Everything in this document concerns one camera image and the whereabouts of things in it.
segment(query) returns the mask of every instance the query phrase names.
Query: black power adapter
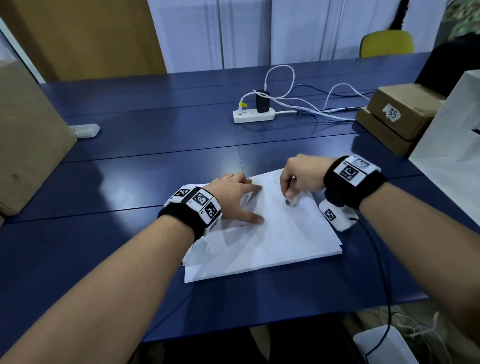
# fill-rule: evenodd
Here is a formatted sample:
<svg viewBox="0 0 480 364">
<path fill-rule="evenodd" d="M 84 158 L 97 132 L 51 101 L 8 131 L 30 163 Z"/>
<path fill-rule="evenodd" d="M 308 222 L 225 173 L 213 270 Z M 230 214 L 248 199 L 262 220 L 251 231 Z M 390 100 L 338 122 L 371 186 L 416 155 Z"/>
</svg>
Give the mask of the black power adapter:
<svg viewBox="0 0 480 364">
<path fill-rule="evenodd" d="M 262 94 L 269 95 L 268 91 L 264 90 L 257 90 L 257 92 L 261 92 Z M 259 96 L 256 94 L 256 102 L 257 102 L 257 112 L 268 112 L 270 110 L 270 99 L 266 97 Z"/>
</svg>

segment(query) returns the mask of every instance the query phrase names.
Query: hand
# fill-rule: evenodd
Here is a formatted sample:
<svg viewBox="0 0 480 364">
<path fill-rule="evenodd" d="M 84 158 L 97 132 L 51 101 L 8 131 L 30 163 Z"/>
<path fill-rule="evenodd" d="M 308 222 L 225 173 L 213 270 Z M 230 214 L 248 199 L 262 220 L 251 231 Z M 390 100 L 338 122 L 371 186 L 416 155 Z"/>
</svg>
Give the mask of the hand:
<svg viewBox="0 0 480 364">
<path fill-rule="evenodd" d="M 250 211 L 245 211 L 240 206 L 240 200 L 244 194 L 262 189 L 243 173 L 227 173 L 222 178 L 217 178 L 204 187 L 215 196 L 222 208 L 224 218 L 246 221 L 251 224 L 263 224 L 264 218 Z"/>
<path fill-rule="evenodd" d="M 298 154 L 289 158 L 280 176 L 280 187 L 286 198 L 293 198 L 300 191 L 318 191 L 324 189 L 324 176 L 337 158 L 315 157 Z"/>
</svg>

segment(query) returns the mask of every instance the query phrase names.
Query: chair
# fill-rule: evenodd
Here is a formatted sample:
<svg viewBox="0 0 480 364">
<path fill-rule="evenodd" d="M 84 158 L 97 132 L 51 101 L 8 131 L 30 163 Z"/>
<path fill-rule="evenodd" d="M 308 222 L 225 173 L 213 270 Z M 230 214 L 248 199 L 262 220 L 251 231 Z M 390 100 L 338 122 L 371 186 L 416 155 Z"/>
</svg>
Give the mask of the chair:
<svg viewBox="0 0 480 364">
<path fill-rule="evenodd" d="M 405 30 L 381 30 L 363 37 L 360 57 L 388 56 L 413 53 L 413 40 Z"/>
</svg>

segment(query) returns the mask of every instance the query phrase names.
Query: person's right arm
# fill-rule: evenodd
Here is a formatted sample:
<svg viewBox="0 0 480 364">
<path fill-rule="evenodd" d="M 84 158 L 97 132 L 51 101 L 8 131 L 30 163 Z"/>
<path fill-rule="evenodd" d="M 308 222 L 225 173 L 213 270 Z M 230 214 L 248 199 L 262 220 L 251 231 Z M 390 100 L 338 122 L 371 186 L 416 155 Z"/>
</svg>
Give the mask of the person's right arm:
<svg viewBox="0 0 480 364">
<path fill-rule="evenodd" d="M 333 161 L 290 158 L 280 178 L 284 196 L 323 189 Z M 366 197 L 360 212 L 444 313 L 480 345 L 480 235 L 389 183 Z"/>
</svg>

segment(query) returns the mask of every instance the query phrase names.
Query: black pants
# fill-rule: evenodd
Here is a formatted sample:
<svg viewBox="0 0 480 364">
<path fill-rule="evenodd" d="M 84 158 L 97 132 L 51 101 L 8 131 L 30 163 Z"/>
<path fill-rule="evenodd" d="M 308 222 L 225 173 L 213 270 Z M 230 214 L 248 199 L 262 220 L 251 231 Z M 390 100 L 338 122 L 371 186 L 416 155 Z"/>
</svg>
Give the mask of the black pants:
<svg viewBox="0 0 480 364">
<path fill-rule="evenodd" d="M 270 363 L 364 364 L 338 314 L 269 325 Z M 218 331 L 164 342 L 165 364 L 267 363 L 248 328 Z"/>
</svg>

